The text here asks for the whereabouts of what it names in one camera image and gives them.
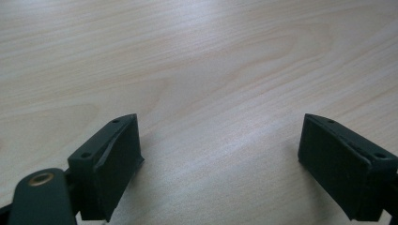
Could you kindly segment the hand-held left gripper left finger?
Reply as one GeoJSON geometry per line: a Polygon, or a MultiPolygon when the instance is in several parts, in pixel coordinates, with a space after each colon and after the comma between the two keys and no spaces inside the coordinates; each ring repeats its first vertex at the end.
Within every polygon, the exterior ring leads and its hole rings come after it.
{"type": "Polygon", "coordinates": [[[110,121],[70,155],[69,177],[79,186],[82,219],[110,220],[144,161],[136,114],[110,121]]]}

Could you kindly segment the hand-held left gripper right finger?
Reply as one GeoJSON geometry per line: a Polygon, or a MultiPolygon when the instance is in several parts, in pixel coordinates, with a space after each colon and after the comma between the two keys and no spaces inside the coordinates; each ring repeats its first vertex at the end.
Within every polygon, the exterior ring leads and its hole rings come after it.
{"type": "Polygon", "coordinates": [[[398,221],[398,157],[338,122],[304,116],[299,162],[349,219],[398,221]]]}

